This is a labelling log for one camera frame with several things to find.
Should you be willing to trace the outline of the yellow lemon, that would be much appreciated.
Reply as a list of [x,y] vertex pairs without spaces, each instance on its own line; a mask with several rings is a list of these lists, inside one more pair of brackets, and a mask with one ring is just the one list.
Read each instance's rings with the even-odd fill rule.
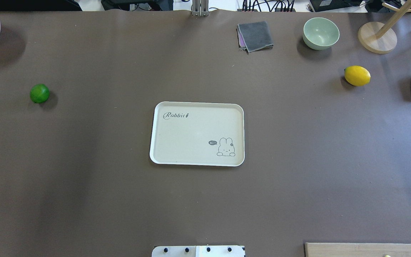
[[344,69],[344,78],[352,86],[364,86],[371,80],[370,72],[362,66],[349,66]]

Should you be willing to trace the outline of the green lime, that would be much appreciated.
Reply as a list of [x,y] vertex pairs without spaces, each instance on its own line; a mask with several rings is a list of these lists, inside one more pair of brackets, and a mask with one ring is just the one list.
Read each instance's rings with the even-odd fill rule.
[[50,89],[45,84],[37,84],[30,90],[30,99],[35,104],[41,104],[48,100]]

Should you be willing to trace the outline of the cream rabbit tray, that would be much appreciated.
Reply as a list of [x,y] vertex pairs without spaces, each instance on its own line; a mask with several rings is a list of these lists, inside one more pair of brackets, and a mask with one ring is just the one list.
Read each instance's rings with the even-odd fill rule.
[[245,160],[244,110],[162,101],[154,109],[149,156],[156,164],[237,167]]

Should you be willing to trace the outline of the grey folded cloth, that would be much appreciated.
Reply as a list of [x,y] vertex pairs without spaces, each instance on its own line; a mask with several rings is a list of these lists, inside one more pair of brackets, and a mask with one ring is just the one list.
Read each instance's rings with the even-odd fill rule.
[[239,48],[248,53],[274,45],[267,21],[238,24],[237,33]]

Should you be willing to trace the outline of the mint green bowl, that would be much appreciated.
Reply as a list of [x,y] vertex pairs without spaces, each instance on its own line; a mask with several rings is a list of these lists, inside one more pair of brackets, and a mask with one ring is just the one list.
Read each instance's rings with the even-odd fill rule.
[[331,20],[315,17],[305,22],[302,38],[309,48],[323,50],[338,42],[340,31]]

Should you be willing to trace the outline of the wooden board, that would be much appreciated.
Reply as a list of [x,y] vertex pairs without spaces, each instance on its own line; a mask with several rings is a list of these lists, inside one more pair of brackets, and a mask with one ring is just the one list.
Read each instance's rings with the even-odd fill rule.
[[411,257],[411,244],[305,243],[307,257]]

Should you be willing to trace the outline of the wooden mug tree stand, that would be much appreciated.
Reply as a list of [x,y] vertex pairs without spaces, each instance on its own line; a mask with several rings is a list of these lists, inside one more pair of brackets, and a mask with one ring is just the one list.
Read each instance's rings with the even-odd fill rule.
[[392,26],[407,12],[411,12],[411,0],[407,0],[401,8],[394,7],[387,3],[382,3],[384,7],[393,10],[395,13],[383,24],[381,22],[368,22],[358,30],[359,42],[370,52],[376,54],[387,54],[395,49],[397,36]]

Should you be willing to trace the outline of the aluminium frame post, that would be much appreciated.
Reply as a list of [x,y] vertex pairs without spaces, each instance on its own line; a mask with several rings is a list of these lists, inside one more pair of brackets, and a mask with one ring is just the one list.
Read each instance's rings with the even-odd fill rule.
[[192,16],[209,16],[209,0],[192,0]]

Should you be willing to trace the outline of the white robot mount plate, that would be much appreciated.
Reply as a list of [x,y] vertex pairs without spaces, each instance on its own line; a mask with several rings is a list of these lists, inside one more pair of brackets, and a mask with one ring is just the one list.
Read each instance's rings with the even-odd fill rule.
[[245,257],[245,247],[239,245],[157,246],[152,257]]

